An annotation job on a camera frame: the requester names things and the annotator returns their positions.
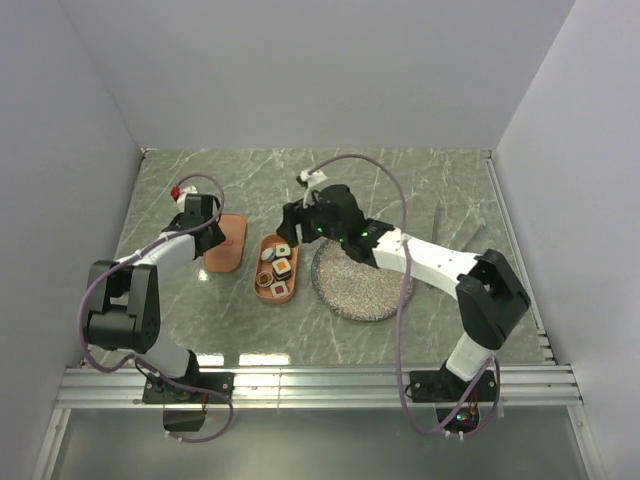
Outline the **orange sushi roll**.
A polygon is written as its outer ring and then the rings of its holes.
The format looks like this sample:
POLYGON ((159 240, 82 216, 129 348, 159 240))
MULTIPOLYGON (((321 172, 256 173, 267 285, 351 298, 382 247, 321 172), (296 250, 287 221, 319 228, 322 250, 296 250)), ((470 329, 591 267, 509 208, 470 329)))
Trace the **orange sushi roll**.
POLYGON ((271 263, 271 266, 276 281, 285 281, 292 275, 292 266, 287 258, 277 258, 271 263))

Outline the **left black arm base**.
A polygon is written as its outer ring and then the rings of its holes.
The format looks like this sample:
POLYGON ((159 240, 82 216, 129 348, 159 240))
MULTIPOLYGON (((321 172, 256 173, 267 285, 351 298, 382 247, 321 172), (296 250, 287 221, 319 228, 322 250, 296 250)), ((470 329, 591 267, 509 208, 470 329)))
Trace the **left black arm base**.
POLYGON ((230 428, 235 414, 233 388, 234 375, 230 372, 198 373, 189 381, 148 374, 141 403, 163 409, 163 428, 168 437, 185 444, 205 443, 230 428), (212 406, 227 407, 227 419, 215 433, 195 437, 205 426, 212 406))

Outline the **red sushi roll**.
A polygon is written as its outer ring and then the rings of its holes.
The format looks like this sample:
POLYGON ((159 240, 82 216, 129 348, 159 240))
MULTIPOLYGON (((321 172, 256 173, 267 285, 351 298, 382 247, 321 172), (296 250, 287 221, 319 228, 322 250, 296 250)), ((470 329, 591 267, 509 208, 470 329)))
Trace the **red sushi roll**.
POLYGON ((270 285, 270 292, 274 299, 281 299, 286 297, 290 290, 285 281, 277 281, 270 285))

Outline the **green sushi roll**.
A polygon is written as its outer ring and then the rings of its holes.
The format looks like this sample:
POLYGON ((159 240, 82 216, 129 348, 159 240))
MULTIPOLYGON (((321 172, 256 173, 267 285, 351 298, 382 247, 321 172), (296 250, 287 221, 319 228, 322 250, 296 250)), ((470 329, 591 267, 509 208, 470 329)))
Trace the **green sushi roll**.
POLYGON ((287 258, 292 256, 291 247, 287 243, 277 243, 273 247, 276 258, 287 258))

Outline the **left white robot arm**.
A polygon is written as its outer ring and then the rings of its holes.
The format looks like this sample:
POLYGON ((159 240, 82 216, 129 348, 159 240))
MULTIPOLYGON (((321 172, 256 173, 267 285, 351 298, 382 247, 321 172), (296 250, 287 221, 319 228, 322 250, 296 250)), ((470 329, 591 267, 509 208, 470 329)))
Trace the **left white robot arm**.
POLYGON ((149 245, 120 260, 94 262, 78 311, 79 342, 90 365, 115 372, 124 362, 106 367, 89 348, 120 351, 123 361, 162 378, 180 402, 204 390, 195 353, 161 333, 159 286, 176 269, 224 242, 219 227, 223 205, 214 195, 189 193, 182 211, 149 245))

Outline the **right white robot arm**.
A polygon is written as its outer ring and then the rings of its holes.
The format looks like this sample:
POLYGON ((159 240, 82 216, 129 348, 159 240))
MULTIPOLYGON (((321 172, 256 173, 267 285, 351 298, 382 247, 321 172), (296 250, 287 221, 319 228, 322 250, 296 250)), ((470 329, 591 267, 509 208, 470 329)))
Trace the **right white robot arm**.
POLYGON ((276 233, 289 245, 330 239, 357 263, 408 273, 457 300, 463 334, 444 364, 440 384, 448 397, 465 398, 476 386, 475 375, 531 305, 506 257, 493 249, 483 254, 451 250, 367 218, 343 184, 315 191, 311 199, 282 207, 276 233))

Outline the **pink lunch box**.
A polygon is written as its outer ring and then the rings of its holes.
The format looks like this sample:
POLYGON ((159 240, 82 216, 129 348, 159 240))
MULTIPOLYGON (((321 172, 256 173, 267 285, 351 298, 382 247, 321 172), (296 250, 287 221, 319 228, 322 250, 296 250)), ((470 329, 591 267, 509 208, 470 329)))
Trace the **pink lunch box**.
POLYGON ((269 271, 272 273, 272 266, 271 263, 276 260, 277 258, 275 257, 274 260, 272 262, 263 262, 261 260, 261 253, 264 249, 269 248, 269 247, 274 247, 275 244, 277 243, 287 243, 285 242, 280 236, 278 236, 277 234, 268 234, 267 236, 265 236, 260 243, 260 248, 259 248, 259 255, 258 255, 258 260, 257 260, 257 264, 256 264, 256 270, 255 270, 255 275, 254 275, 254 282, 253 282, 253 288, 254 288, 254 293, 256 294, 256 296, 263 302, 265 303, 269 303, 269 304, 283 304, 288 302, 289 300, 292 299, 295 289, 296 289, 296 276, 297 276, 297 265, 298 265, 298 255, 299 255, 299 249, 297 247, 293 247, 291 245, 288 245, 291 247, 292 250, 292 256, 288 259, 289 262, 291 263, 292 266, 292 275, 290 278, 288 278, 287 280, 285 280, 285 282, 287 283, 287 286, 289 287, 290 293, 281 299, 274 299, 271 295, 270 292, 270 286, 268 288, 259 288, 256 283, 255 283, 255 278, 256 275, 261 272, 261 271, 269 271))

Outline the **pink lunch box lid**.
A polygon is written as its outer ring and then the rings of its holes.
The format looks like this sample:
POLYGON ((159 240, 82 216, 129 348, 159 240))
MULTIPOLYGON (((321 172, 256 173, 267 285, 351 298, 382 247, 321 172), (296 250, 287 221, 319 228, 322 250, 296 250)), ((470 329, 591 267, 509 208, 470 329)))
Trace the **pink lunch box lid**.
POLYGON ((242 263, 247 220, 240 214, 222 214, 218 225, 225 240, 204 254, 204 267, 211 273, 231 273, 242 263))

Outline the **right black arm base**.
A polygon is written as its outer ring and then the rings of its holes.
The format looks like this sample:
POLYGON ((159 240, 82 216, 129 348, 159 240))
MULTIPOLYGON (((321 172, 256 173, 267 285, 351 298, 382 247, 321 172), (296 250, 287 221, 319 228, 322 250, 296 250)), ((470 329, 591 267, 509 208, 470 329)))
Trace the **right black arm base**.
POLYGON ((491 402, 496 398, 498 381, 493 371, 485 370, 472 391, 464 395, 470 381, 465 382, 446 369, 413 370, 405 395, 413 403, 491 402))

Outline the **small noodle soup cup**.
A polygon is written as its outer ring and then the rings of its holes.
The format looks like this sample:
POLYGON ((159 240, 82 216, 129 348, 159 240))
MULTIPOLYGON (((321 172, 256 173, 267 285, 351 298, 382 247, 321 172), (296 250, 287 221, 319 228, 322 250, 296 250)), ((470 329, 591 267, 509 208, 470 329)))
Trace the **small noodle soup cup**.
POLYGON ((273 275, 269 271, 261 271, 256 275, 255 283, 259 288, 268 288, 273 283, 273 275))

